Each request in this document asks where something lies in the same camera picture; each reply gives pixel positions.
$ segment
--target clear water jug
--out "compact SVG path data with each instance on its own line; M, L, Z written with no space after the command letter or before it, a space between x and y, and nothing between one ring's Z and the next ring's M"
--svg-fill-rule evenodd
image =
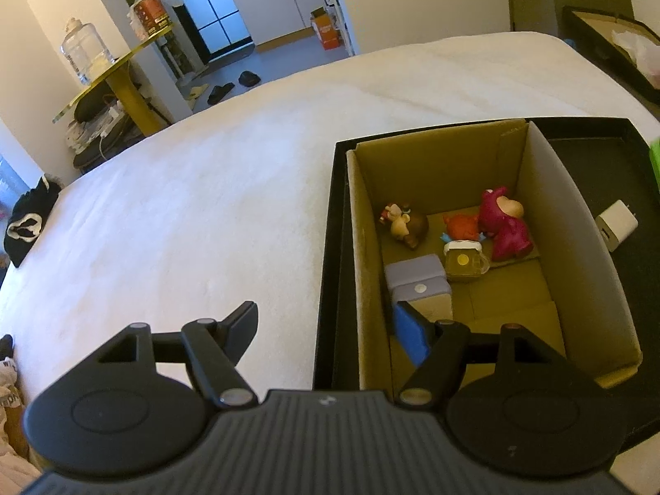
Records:
M91 84L114 61L94 24L83 24L77 18L67 23L67 36L61 51L84 85Z

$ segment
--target orange box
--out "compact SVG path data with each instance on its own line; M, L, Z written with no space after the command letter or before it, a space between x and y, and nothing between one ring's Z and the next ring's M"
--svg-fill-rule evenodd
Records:
M332 20L325 9L319 7L311 12L311 25L325 50L339 48L339 34L332 26Z

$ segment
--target yellow table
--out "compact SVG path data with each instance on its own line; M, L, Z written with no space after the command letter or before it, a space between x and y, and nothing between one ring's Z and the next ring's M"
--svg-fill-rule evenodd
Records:
M126 110L126 113L130 115L133 122L145 136L150 136L159 130L162 130L164 123L149 109L146 101L133 85L133 82L131 82L128 66L131 58L140 50L146 48L152 42L156 41L156 39L171 31L172 26L167 26L167 28L161 29L151 35L148 39L144 39L144 41L128 52L128 54L116 59L107 71L95 79L88 87L83 89L62 111L55 115L53 123L59 121L67 111L78 104L78 102L80 102L80 100L90 93L98 84L101 82L108 82L110 89L112 89L112 92L117 96L118 100Z

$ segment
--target ribbed black surface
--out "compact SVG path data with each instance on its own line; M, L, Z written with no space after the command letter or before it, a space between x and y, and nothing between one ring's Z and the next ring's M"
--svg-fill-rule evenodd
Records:
M198 448L160 472L108 484L87 484L46 474L26 493L614 495L628 492L606 473L553 484L493 473L454 448L432 416L401 411L380 392L328 395L272 391L258 408L220 416Z

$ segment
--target mattress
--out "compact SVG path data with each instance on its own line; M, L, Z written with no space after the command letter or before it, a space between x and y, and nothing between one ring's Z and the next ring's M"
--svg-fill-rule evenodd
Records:
M336 141L506 117L660 123L556 38L497 33L300 72L142 141L68 186L0 290L31 400L124 326L178 330L243 300L259 330L238 368L264 396L307 389ZM183 367L159 370L186 380Z

